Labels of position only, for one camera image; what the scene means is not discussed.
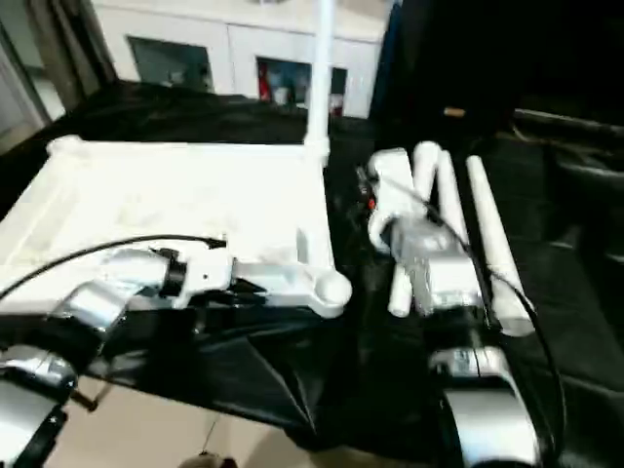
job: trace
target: white pole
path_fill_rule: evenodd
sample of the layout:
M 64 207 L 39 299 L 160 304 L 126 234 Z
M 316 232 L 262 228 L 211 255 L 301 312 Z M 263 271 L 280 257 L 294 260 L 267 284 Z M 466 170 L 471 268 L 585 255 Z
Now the white pole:
M 440 152 L 440 146 L 431 141 L 418 144 L 413 151 L 413 190 L 424 200 L 429 200 L 431 197 Z M 413 200 L 409 202 L 412 203 L 412 211 L 415 217 L 427 215 L 426 207 Z M 406 269 L 397 263 L 390 289 L 388 311 L 395 317 L 407 317 L 410 313 L 412 298 L 413 288 L 411 287 L 410 276 Z
M 448 151 L 440 154 L 438 164 L 438 192 L 440 193 L 440 215 L 457 233 L 464 243 L 468 242 L 468 232 L 464 221 L 464 212 L 459 201 L 457 179 Z
M 467 165 L 487 265 L 492 271 L 522 291 L 523 285 L 520 281 L 520 275 L 509 248 L 494 196 L 489 187 L 488 175 L 483 162 L 479 156 L 471 156 L 468 158 Z M 510 336 L 524 336 L 532 333 L 534 328 L 530 317 L 514 292 L 496 278 L 492 277 L 491 283 L 492 308 L 500 322 L 502 331 Z
M 330 156 L 328 119 L 332 86 L 332 39 L 335 16 L 334 0 L 318 0 L 319 18 L 316 51 L 312 63 L 308 129 L 303 144 L 311 156 L 327 165 Z

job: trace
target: black cloth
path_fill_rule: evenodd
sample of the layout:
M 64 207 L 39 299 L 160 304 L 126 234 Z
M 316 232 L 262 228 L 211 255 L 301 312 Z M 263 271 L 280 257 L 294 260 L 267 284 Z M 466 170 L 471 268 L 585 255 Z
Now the black cloth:
M 0 158 L 0 215 L 45 163 L 45 145 L 55 137 L 279 144 L 301 141 L 304 130 L 301 111 L 121 84 Z M 260 307 L 130 313 L 90 373 L 313 435 L 327 445 L 434 460 L 437 434 L 428 406 L 433 389 L 419 320 L 413 314 L 396 319 L 386 311 L 393 263 L 370 247 L 365 229 L 366 203 L 355 168 L 367 162 L 375 140 L 375 129 L 366 122 L 331 121 L 326 169 L 331 236 L 337 268 L 354 287 L 343 316 L 323 320 L 305 309 Z M 561 466 L 620 466 L 619 264 L 594 242 L 600 236 L 588 218 L 573 216 L 566 205 L 562 194 L 570 185 L 560 182 L 557 157 L 541 146 L 507 139 L 494 141 L 482 154 L 526 292 L 565 375 L 569 427 Z M 454 156 L 466 194 L 466 155 Z M 474 232 L 474 213 L 466 208 Z M 0 343 L 15 341 L 37 326 L 36 320 L 0 317 Z M 554 426 L 553 382 L 539 343 L 533 336 L 517 339 L 510 350 L 530 392 L 531 410 L 545 413 Z

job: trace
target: wire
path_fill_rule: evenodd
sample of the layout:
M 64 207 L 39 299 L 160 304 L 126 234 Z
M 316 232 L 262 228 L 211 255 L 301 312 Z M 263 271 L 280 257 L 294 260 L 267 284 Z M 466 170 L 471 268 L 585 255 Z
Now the wire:
M 433 215 L 433 217 L 436 219 L 437 222 L 439 222 L 440 224 L 443 225 L 443 227 L 445 229 L 447 229 L 450 234 L 455 238 L 455 240 L 461 245 L 461 247 L 464 249 L 464 251 L 466 252 L 466 254 L 472 259 L 472 261 L 475 264 L 475 270 L 477 272 L 477 276 L 479 279 L 479 282 L 482 284 L 482 289 L 484 288 L 485 285 L 485 281 L 484 281 L 484 274 L 483 274 L 483 269 L 482 266 L 480 265 L 479 260 L 477 259 L 477 257 L 474 255 L 474 253 L 472 252 L 470 245 L 467 242 L 464 242 L 463 239 L 461 238 L 461 236 L 452 228 L 452 226 L 444 219 L 444 217 L 442 216 L 442 214 L 438 211 L 438 209 L 433 206 L 433 204 L 431 202 L 429 202 L 429 200 L 426 200 L 424 198 L 422 198 L 418 193 L 414 192 L 413 190 L 401 185 L 400 183 L 384 177 L 383 178 L 384 182 L 387 182 L 388 184 L 392 185 L 394 188 L 396 188 L 397 190 L 403 191 L 404 193 L 408 194 L 411 196 L 411 198 L 413 200 L 415 200 L 416 202 L 421 203 L 425 208 L 427 208 L 427 210 L 429 211 L 429 213 L 431 213 L 431 215 Z M 555 361 L 555 357 L 553 355 L 552 349 L 550 347 L 550 344 L 548 343 L 548 339 L 546 338 L 546 334 L 544 333 L 544 329 L 541 326 L 541 323 L 539 321 L 539 317 L 537 316 L 537 313 L 535 312 L 535 309 L 533 308 L 533 306 L 531 305 L 530 301 L 528 300 L 528 298 L 525 296 L 525 294 L 520 291 L 516 286 L 514 286 L 509 280 L 507 280 L 506 278 L 504 278 L 503 276 L 501 276 L 499 273 L 497 273 L 496 271 L 492 270 L 489 266 L 487 266 L 487 272 L 489 273 L 490 276 L 502 281 L 505 285 L 507 285 L 516 295 L 516 297 L 518 298 L 518 300 L 520 301 L 520 303 L 523 305 L 526 313 L 528 314 L 529 319 L 531 320 L 533 327 L 535 328 L 535 334 L 537 335 L 537 339 L 540 342 L 540 345 L 542 346 L 542 349 L 544 351 L 544 355 L 546 357 L 546 363 L 548 365 L 548 368 L 550 369 L 550 372 L 553 376 L 553 380 L 555 381 L 555 390 L 556 390 L 556 398 L 558 401 L 558 426 L 557 426 L 557 430 L 556 433 L 553 434 L 552 431 L 550 431 L 550 439 L 551 439 L 551 444 L 550 444 L 550 453 L 547 453 L 545 456 L 545 458 L 550 457 L 553 461 L 553 463 L 555 461 L 557 461 L 559 459 L 559 457 L 561 456 L 563 450 L 564 450 L 564 443 L 565 443 L 565 438 L 566 438 L 566 428 L 567 428 L 567 405 L 566 405 L 566 391 L 564 389 L 564 381 L 562 379 L 562 375 L 559 371 L 559 368 L 557 366 L 557 363 Z M 489 312 L 488 308 L 490 305 L 490 302 L 488 300 L 486 300 L 486 298 L 484 297 L 484 304 L 486 305 L 486 311 L 487 313 Z
M 75 260 L 76 258 L 80 258 L 83 256 L 87 256 L 90 254 L 95 254 L 96 252 L 106 251 L 108 249 L 113 249 L 115 247 L 127 246 L 129 244 L 136 244 L 138 242 L 147 242 L 147 241 L 188 241 L 188 242 L 203 242 L 208 244 L 211 248 L 223 247 L 225 245 L 224 241 L 219 241 L 216 239 L 210 239 L 206 237 L 200 236 L 189 236 L 184 234 L 154 234 L 154 235 L 145 235 L 145 236 L 135 236 L 128 237 L 125 239 L 119 239 L 116 241 L 105 242 L 102 244 L 97 244 L 92 247 L 88 247 L 85 249 L 81 249 L 79 251 L 68 253 L 67 255 L 61 256 L 54 260 L 51 260 L 44 265 L 40 266 L 34 271 L 31 271 L 27 275 L 22 276 L 17 281 L 12 283 L 5 290 L 0 292 L 0 301 L 4 300 L 8 295 L 13 293 L 15 290 L 28 283 L 29 281 L 37 278 L 38 276 L 43 275 L 44 273 L 56 268 L 68 261 Z
M 555 380 L 556 385 L 556 398 L 559 401 L 558 409 L 558 427 L 556 434 L 551 434 L 551 456 L 554 461 L 560 457 L 562 452 L 564 451 L 564 439 L 566 438 L 566 428 L 567 428 L 567 404 L 566 404 L 566 391 L 564 389 L 564 380 L 562 378 L 561 372 L 557 367 L 555 362 L 555 357 L 553 356 L 552 349 L 548 344 L 548 339 L 546 338 L 546 334 L 544 333 L 544 329 L 541 326 L 539 318 L 537 317 L 537 312 L 535 312 L 535 308 L 532 306 L 527 296 L 520 291 L 520 289 L 514 286 L 507 278 L 502 276 L 500 273 L 489 269 L 489 274 L 496 278 L 497 280 L 503 282 L 509 289 L 511 289 L 514 294 L 518 297 L 520 302 L 522 303 L 525 311 L 528 313 L 528 316 L 533 323 L 533 327 L 535 328 L 535 334 L 537 335 L 537 339 L 539 340 L 542 349 L 544 351 L 544 355 L 546 356 L 546 363 L 553 375 L 553 379 Z

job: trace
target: bottle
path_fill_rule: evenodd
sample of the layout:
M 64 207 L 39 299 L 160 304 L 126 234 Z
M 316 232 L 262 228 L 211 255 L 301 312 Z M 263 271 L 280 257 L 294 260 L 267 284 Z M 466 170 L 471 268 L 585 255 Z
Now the bottle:
M 269 87 L 269 82 L 266 77 L 267 74 L 267 66 L 266 63 L 261 63 L 258 67 L 258 93 L 260 95 L 260 100 L 265 102 L 271 101 L 271 88 Z

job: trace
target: tile floor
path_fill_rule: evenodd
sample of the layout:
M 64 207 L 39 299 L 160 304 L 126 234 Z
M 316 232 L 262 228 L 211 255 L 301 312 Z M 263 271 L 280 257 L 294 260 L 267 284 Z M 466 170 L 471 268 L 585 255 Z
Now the tile floor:
M 103 384 L 84 377 L 94 396 Z M 176 468 L 202 449 L 231 456 L 240 468 L 404 468 L 352 449 L 309 454 L 279 429 L 113 387 L 93 414 L 69 404 L 69 421 L 47 468 Z

